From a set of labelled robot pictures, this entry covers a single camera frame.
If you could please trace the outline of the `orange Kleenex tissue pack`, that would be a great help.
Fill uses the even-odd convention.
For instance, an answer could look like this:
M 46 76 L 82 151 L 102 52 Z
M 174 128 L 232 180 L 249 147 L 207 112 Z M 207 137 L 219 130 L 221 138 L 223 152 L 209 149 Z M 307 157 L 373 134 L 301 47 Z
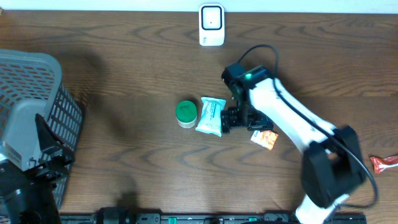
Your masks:
M 272 150 L 279 135 L 273 131 L 254 131 L 250 140 L 268 150 Z

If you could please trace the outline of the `teal wet wipes pack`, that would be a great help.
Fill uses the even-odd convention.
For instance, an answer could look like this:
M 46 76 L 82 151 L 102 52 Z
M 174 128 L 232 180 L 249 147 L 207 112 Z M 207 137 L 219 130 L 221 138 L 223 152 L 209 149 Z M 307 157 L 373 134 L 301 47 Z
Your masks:
M 195 130 L 221 137 L 221 112 L 226 100 L 212 97 L 202 97 L 201 100 L 203 103 L 201 118 Z

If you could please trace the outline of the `green lid jar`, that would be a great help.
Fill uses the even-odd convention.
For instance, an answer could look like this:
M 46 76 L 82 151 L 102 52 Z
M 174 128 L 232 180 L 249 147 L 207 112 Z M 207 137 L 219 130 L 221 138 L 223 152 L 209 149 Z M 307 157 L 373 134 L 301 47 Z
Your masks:
M 197 107 L 192 101 L 181 101 L 175 109 L 177 123 L 182 128 L 192 128 L 197 123 Z

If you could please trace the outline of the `red Top chocolate bar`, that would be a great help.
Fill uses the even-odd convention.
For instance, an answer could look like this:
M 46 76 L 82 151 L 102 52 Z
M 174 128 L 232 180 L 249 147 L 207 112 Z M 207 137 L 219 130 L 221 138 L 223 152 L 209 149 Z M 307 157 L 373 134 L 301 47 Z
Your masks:
M 373 165 L 375 174 L 380 174 L 382 171 L 384 171 L 388 168 L 397 167 L 397 164 L 398 164 L 397 155 L 393 155 L 393 156 L 389 156 L 389 157 L 385 157 L 385 158 L 371 156 L 370 160 Z

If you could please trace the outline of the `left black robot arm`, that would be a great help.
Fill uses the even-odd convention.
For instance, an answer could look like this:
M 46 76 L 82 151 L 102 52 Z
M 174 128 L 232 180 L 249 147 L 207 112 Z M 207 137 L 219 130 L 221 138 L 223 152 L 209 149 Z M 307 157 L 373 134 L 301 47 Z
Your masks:
M 36 114 L 35 123 L 40 150 L 50 160 L 23 171 L 10 158 L 2 159 L 1 203 L 11 223 L 61 223 L 52 191 L 56 181 L 69 175 L 67 166 L 75 155 L 43 116 Z

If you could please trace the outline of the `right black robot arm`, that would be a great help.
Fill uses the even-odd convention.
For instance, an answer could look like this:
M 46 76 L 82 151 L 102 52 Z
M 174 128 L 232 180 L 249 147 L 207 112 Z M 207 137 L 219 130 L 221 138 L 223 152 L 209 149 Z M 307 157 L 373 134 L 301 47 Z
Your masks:
M 295 216 L 300 223 L 323 223 L 366 180 L 358 136 L 349 126 L 337 128 L 296 100 L 263 66 L 225 68 L 222 80 L 237 105 L 221 112 L 221 130 L 272 130 L 278 126 L 302 154 L 305 192 Z

